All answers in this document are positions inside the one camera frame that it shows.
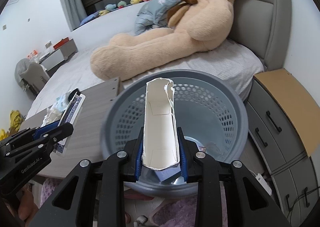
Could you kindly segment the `person's left hand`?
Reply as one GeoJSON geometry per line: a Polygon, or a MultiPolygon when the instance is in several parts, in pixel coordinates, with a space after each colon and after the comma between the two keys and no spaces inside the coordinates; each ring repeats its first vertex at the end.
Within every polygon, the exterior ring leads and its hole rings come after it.
{"type": "Polygon", "coordinates": [[[39,208],[34,203],[34,196],[25,187],[21,189],[22,196],[20,200],[20,206],[18,208],[18,216],[20,220],[24,221],[25,227],[28,227],[34,216],[38,212],[39,208]]]}

